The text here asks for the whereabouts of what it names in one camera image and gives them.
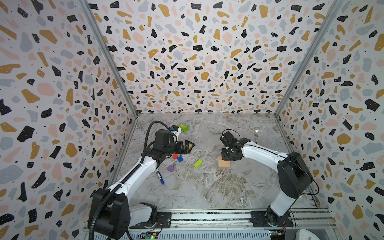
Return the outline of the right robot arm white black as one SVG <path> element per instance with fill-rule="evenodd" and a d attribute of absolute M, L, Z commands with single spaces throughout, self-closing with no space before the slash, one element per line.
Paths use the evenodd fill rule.
<path fill-rule="evenodd" d="M 268 206 L 263 216 L 255 220 L 258 224 L 278 227 L 289 216 L 289 210 L 304 191 L 315 182 L 302 156 L 297 152 L 289 154 L 262 147 L 247 138 L 235 138 L 224 130 L 220 140 L 224 161 L 239 161 L 248 158 L 257 161 L 278 174 L 280 191 Z"/>

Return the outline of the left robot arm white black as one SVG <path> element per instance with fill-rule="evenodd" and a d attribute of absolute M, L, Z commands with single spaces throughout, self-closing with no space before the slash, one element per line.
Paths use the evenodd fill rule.
<path fill-rule="evenodd" d="M 168 157 L 186 155 L 192 151 L 194 143 L 178 140 L 181 131 L 177 126 L 171 126 L 158 130 L 153 142 L 145 139 L 144 151 L 136 165 L 109 188 L 100 188 L 95 192 L 88 221 L 90 240 L 95 238 L 96 233 L 107 236 L 109 240 L 118 240 L 136 225 L 157 227 L 156 206 L 140 203 L 130 207 L 130 201 L 145 179 L 156 173 Z"/>

